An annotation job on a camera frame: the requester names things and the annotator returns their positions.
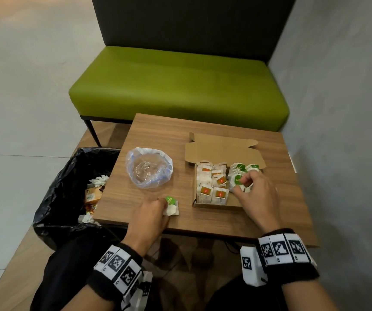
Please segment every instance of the concrete wall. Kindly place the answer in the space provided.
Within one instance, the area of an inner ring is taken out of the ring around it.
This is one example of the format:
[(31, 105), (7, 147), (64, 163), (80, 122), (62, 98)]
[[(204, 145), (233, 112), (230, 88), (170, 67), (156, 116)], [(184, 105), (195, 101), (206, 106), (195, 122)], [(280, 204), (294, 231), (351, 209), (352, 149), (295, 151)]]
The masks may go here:
[(372, 0), (297, 0), (270, 62), (283, 129), (343, 310), (372, 310)]

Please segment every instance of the green bench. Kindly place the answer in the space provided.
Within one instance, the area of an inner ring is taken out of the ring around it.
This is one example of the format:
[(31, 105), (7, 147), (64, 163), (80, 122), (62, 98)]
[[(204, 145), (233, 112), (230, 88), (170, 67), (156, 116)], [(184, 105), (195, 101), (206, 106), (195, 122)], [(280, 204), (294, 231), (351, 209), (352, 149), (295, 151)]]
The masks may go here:
[(69, 96), (98, 146), (91, 120), (137, 112), (269, 131), (289, 114), (264, 62), (127, 47), (105, 47)]

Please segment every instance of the person's leg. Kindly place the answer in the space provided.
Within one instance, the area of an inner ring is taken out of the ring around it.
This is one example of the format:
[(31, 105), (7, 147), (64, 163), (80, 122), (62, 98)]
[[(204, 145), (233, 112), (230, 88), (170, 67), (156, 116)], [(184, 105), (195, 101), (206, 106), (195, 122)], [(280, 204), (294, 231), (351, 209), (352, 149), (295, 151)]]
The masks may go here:
[(206, 311), (218, 310), (269, 310), (287, 311), (281, 287), (265, 285), (254, 287), (244, 282), (242, 275), (217, 290)]
[(61, 310), (81, 289), (111, 243), (97, 234), (82, 235), (51, 255), (31, 311)]

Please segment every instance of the floor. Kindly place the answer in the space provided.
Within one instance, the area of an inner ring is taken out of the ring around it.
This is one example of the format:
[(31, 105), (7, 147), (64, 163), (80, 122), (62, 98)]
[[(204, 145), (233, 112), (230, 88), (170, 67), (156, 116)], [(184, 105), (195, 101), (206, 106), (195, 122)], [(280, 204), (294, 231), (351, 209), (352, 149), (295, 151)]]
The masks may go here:
[(0, 277), (85, 131), (67, 92), (103, 47), (91, 0), (0, 0)]
[[(94, 122), (94, 127), (102, 144), (120, 148), (130, 125)], [(86, 131), (78, 147), (94, 145)], [(0, 278), (0, 311), (29, 310), (51, 253), (28, 229)], [(143, 267), (153, 273), (150, 297), (166, 311), (203, 310), (218, 288), (241, 274), (239, 254), (222, 241), (167, 234), (153, 244)]]

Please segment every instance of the cardboard box lid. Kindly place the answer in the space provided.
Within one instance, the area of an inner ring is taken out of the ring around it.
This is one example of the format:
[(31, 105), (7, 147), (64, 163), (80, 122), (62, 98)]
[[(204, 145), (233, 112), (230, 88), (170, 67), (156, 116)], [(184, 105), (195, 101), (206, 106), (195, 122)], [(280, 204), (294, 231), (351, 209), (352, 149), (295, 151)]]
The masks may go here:
[(209, 160), (214, 164), (227, 162), (228, 166), (240, 162), (259, 165), (259, 169), (266, 167), (261, 153), (249, 148), (258, 144), (256, 140), (199, 133), (190, 133), (190, 140), (192, 142), (185, 145), (185, 160), (188, 162)]

